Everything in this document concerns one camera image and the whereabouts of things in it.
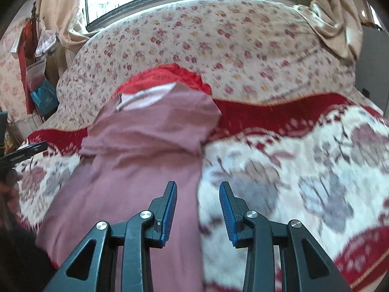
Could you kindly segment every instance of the triangular cutout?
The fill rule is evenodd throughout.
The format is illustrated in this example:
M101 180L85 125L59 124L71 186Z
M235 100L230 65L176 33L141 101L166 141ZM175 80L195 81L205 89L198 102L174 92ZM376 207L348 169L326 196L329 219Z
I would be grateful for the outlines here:
M318 279L328 276L329 268L312 244L306 239L303 239L301 243L303 245L305 260L307 262L309 278Z
M66 270L66 275L71 278L86 281L89 276L89 269L92 264L93 253L95 252L96 240L91 239L80 251L76 259Z

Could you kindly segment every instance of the bed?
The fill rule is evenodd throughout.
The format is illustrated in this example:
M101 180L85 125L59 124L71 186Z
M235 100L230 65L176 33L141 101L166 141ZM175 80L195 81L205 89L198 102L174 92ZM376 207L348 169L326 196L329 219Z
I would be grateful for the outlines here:
M248 205L270 220L299 218L354 291L373 291L389 263L388 124L355 89L355 64L277 2L175 2L89 40L59 80L58 111L25 142L50 148L17 168L21 223L38 231L80 161L86 128L116 88L171 63L200 75L228 120L204 147L198 187L206 291L243 286L246 251L228 241L218 202L225 180L238 196L261 199Z

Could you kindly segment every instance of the metal bolt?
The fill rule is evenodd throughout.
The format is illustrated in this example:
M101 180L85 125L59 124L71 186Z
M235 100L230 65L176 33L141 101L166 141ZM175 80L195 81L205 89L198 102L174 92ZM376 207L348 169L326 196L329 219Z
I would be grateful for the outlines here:
M146 219L149 218L152 215L152 213L149 210L144 210L141 212L141 218Z
M294 228L300 228L302 224L298 219L293 219L291 220L291 225Z
M248 210L246 212L246 216L248 218L256 218L258 216L258 213L256 211L254 211L254 210Z
M97 228L98 230L106 229L107 226L108 226L108 224L107 224L106 222L104 222L104 221L98 222L98 223L96 224L96 228Z

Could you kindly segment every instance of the blue bag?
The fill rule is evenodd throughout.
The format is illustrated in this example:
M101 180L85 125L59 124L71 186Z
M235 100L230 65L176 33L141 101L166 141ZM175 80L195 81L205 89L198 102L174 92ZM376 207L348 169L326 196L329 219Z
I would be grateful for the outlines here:
M35 103L39 115L45 116L52 112L60 104L57 99L56 89L45 78L43 84L36 91L31 92L31 98Z

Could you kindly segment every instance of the beige curtain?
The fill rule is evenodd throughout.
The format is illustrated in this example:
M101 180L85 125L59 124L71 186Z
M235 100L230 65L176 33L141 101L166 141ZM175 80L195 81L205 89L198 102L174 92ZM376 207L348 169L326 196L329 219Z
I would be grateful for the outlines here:
M40 18L44 18L46 29L56 31L61 44L72 52L80 48L95 32L85 28L82 6L84 0L42 0Z
M353 0L312 0L294 9L322 41L341 58L355 61L362 47L362 26Z

